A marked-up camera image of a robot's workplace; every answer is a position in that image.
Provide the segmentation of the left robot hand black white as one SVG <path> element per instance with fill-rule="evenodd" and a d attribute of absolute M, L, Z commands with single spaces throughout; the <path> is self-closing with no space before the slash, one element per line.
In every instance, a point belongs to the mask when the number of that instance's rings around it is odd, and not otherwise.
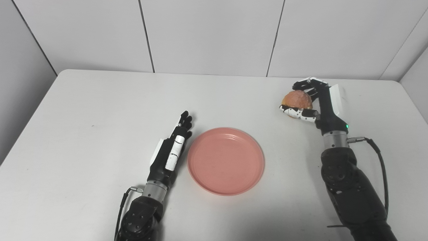
<path fill-rule="evenodd" d="M 192 136 L 192 116 L 188 111 L 180 115 L 171 136 L 161 139 L 151 159 L 147 181 L 161 183 L 169 189 L 176 179 L 176 166 L 187 140 Z"/>

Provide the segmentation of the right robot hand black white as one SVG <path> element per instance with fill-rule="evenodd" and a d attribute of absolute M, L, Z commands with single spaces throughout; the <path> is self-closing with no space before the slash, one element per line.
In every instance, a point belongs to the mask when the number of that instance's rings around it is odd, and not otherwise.
<path fill-rule="evenodd" d="M 333 108 L 330 85 L 314 77 L 295 82 L 290 94 L 282 100 L 279 109 L 294 119 L 312 122 L 321 134 L 341 131 L 348 134 L 348 124 Z"/>

